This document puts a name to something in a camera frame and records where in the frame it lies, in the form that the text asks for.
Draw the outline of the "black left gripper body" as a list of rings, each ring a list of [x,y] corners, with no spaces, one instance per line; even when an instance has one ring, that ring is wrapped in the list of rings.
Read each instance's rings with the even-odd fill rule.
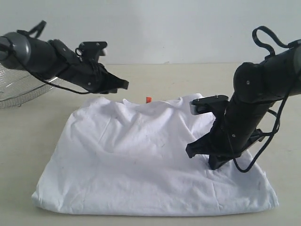
[[[106,88],[108,73],[100,63],[81,62],[72,64],[63,71],[63,80],[82,87],[89,93],[98,93],[99,89]]]

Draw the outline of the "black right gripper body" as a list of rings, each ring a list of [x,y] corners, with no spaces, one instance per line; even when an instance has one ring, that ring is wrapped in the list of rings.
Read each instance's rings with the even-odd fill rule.
[[[227,162],[241,156],[253,132],[254,127],[248,124],[226,124],[222,118],[216,119],[209,133],[209,162]]]

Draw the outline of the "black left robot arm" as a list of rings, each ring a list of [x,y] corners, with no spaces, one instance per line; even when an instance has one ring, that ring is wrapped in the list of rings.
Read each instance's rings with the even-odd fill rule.
[[[9,32],[0,38],[0,63],[8,69],[27,71],[43,82],[57,77],[86,93],[117,93],[127,89],[129,82],[98,62],[106,47],[105,41],[85,41],[72,51],[58,39],[43,41],[23,31]]]

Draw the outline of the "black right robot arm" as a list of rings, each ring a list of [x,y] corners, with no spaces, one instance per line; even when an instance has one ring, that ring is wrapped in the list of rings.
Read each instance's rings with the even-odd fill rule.
[[[187,144],[186,153],[189,158],[208,155],[213,170],[269,136],[257,128],[264,115],[276,101],[301,93],[300,40],[259,64],[240,65],[234,74],[233,87],[231,98],[216,95],[190,102],[193,115],[213,113],[215,121],[207,134]]]

